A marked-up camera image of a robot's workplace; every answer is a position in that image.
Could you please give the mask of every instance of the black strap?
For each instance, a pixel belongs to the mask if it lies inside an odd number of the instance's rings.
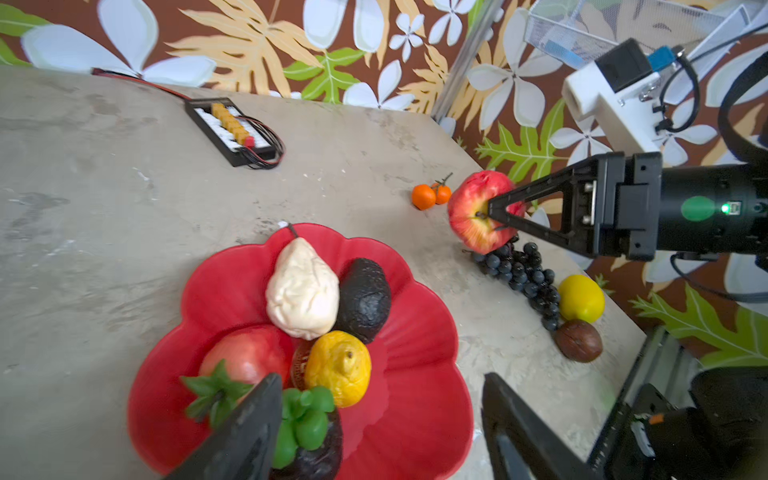
[[[728,114],[733,104],[766,76],[768,76],[768,51],[741,72],[741,75],[730,86],[730,90],[726,93],[723,104],[720,106],[720,112],[717,114],[717,126],[720,128],[720,135],[723,137],[726,147],[734,157],[761,170],[768,171],[768,150],[757,147],[739,135],[728,120]]]

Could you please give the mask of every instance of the blue connector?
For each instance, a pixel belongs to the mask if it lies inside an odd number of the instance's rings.
[[[669,67],[672,65],[675,61],[674,53],[672,52],[672,49],[669,47],[661,47],[658,50],[656,50],[654,53],[648,55],[648,62],[650,63],[650,67],[653,68],[654,71],[662,71],[666,67]]]

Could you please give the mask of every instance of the bunch of grapes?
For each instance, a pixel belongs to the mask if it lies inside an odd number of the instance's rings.
[[[554,271],[541,268],[541,253],[536,243],[528,242],[522,250],[515,250],[519,240],[520,236],[515,234],[488,255],[472,253],[472,259],[486,275],[506,282],[515,292],[522,292],[531,307],[542,314],[544,328],[554,332],[560,323],[560,294],[553,285]]]

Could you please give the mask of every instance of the floral wallpaper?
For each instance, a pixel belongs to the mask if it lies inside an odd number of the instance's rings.
[[[88,73],[99,67],[149,81],[249,91],[369,108],[432,112],[449,68],[485,0],[5,0],[0,65]],[[593,118],[574,121],[561,99],[572,70],[524,40],[531,0],[508,0],[440,124],[478,164],[525,184],[611,151]],[[685,0],[720,10],[734,2]],[[663,23],[635,18],[619,0],[583,4],[575,19],[604,38]],[[608,19],[615,19],[612,25]],[[717,107],[733,79],[768,51],[766,32],[731,49],[702,81],[697,122],[656,142],[666,167],[737,162],[719,138]],[[768,118],[768,79],[732,109],[736,130],[756,137]],[[693,107],[671,109],[675,123]],[[559,226],[562,201],[534,202],[532,218]],[[672,270],[672,252],[649,263],[569,253],[641,328],[664,323],[707,367],[768,365],[768,304],[702,292]],[[680,262],[704,284],[732,293],[768,288],[754,256]]]

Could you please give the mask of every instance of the red fruit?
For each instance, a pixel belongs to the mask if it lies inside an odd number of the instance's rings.
[[[493,170],[472,174],[464,180],[448,202],[448,221],[464,245],[474,252],[490,253],[517,233],[514,228],[496,230],[501,224],[487,217],[488,200],[514,189],[512,180]],[[522,217],[525,205],[517,202],[507,207],[507,211]]]
[[[232,380],[256,385],[274,372],[283,378],[283,388],[289,388],[292,357],[293,344],[284,331],[274,325],[250,326],[222,338],[203,359],[199,375],[209,376],[224,359]]]

